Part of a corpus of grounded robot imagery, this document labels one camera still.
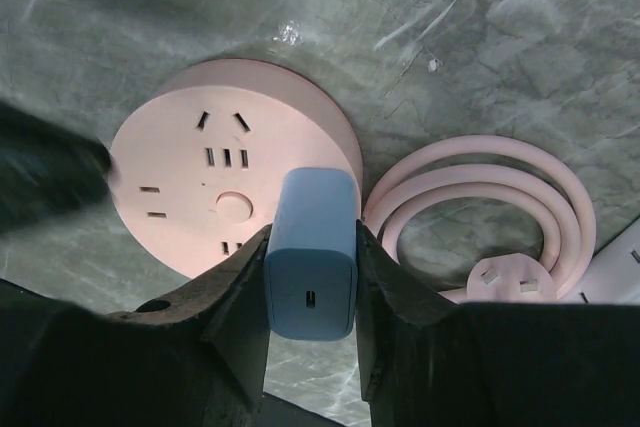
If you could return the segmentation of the blue charger plug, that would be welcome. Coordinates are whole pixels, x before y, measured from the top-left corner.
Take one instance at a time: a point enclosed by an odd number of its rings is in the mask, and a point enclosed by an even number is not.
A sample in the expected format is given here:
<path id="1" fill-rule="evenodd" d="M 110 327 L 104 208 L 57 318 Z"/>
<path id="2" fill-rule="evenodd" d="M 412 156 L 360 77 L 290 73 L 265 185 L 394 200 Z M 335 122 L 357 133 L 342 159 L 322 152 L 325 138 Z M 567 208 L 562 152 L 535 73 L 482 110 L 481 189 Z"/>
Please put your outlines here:
<path id="1" fill-rule="evenodd" d="M 304 341 L 352 330 L 359 194 L 346 172 L 300 168 L 283 182 L 264 260 L 271 329 Z"/>

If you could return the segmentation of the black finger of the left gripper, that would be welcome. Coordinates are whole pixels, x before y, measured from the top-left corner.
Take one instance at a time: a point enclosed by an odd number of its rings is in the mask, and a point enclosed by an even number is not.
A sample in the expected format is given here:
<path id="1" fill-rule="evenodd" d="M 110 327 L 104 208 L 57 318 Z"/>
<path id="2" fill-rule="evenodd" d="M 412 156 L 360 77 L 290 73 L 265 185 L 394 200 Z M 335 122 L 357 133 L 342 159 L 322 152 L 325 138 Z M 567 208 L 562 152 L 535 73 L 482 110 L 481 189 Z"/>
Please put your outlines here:
<path id="1" fill-rule="evenodd" d="M 1 101 L 1 234 L 103 202 L 112 158 L 99 141 Z"/>

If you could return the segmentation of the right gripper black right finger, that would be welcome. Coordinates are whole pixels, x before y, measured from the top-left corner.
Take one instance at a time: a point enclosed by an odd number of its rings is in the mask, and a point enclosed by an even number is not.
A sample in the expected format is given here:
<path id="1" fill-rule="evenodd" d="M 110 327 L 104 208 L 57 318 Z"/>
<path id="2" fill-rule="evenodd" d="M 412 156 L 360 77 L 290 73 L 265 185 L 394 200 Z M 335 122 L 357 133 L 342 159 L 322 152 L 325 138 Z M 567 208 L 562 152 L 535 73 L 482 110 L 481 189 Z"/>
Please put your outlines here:
<path id="1" fill-rule="evenodd" d="M 361 393 L 375 426 L 635 426 L 639 310 L 453 303 L 356 228 Z"/>

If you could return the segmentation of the round pink power socket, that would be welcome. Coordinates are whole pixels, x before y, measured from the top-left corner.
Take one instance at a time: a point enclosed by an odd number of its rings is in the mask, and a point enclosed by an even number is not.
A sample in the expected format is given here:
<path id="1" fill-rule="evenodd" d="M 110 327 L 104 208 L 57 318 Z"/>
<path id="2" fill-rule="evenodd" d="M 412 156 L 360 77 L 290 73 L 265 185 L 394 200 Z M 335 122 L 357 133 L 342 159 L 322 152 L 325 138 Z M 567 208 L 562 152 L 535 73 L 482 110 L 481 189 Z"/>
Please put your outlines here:
<path id="1" fill-rule="evenodd" d="M 339 106 L 297 73 L 248 59 L 203 62 L 167 81 L 122 124 L 111 156 L 122 222 L 189 278 L 273 220 L 290 171 L 363 176 L 358 139 Z"/>

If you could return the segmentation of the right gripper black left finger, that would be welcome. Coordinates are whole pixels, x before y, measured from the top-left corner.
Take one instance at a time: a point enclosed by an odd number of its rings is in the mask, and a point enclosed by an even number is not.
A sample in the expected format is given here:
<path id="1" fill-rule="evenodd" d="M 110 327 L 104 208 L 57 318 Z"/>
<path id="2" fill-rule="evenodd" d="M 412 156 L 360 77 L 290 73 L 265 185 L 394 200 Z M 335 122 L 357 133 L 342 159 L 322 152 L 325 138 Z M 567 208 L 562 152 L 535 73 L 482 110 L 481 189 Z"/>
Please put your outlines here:
<path id="1" fill-rule="evenodd" d="M 248 426 L 270 328 L 263 228 L 132 312 L 97 314 L 1 285 L 5 426 Z"/>

